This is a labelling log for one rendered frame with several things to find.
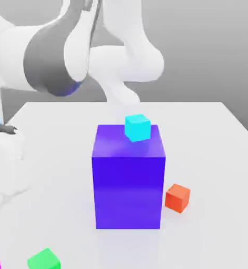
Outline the small cyan cube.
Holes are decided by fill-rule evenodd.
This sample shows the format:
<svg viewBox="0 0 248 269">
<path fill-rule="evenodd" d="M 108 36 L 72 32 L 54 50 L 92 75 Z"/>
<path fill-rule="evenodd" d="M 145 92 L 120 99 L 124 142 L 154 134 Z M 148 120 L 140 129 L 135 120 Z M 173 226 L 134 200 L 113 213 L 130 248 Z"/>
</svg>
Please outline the small cyan cube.
<svg viewBox="0 0 248 269">
<path fill-rule="evenodd" d="M 143 114 L 126 116 L 125 135 L 131 142 L 150 139 L 151 121 Z"/>
</svg>

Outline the large purple box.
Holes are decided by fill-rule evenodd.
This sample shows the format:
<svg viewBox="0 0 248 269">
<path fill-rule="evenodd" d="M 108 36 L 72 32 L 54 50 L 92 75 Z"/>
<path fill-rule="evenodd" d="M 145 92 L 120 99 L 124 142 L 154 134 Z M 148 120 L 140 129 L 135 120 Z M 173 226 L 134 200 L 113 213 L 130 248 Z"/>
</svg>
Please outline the large purple box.
<svg viewBox="0 0 248 269">
<path fill-rule="evenodd" d="M 131 142 L 123 125 L 99 125 L 92 151 L 97 229 L 159 229 L 166 154 L 159 128 Z"/>
</svg>

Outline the small orange cube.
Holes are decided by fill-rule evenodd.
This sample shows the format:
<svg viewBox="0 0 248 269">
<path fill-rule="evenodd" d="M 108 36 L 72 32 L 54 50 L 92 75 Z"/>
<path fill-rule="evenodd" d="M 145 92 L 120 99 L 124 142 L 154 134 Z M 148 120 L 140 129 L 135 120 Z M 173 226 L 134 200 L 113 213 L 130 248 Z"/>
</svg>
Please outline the small orange cube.
<svg viewBox="0 0 248 269">
<path fill-rule="evenodd" d="M 178 184 L 173 184 L 166 191 L 165 206 L 182 213 L 189 203 L 191 190 Z"/>
</svg>

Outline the small green cube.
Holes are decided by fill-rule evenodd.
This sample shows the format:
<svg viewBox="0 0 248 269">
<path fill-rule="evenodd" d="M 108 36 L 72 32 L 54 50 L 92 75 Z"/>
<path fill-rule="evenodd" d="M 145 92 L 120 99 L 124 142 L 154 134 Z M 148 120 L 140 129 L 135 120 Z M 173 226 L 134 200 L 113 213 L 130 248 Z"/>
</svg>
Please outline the small green cube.
<svg viewBox="0 0 248 269">
<path fill-rule="evenodd" d="M 27 260 L 29 269 L 61 269 L 60 260 L 46 248 Z"/>
</svg>

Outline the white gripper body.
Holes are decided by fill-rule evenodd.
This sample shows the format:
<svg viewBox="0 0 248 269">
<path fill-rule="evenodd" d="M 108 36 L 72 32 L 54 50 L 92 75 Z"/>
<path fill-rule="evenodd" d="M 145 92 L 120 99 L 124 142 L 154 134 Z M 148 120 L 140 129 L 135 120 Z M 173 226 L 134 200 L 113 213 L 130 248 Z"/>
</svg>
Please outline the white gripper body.
<svg viewBox="0 0 248 269">
<path fill-rule="evenodd" d="M 0 202 L 30 188 L 24 157 L 24 135 L 14 126 L 0 124 Z"/>
</svg>

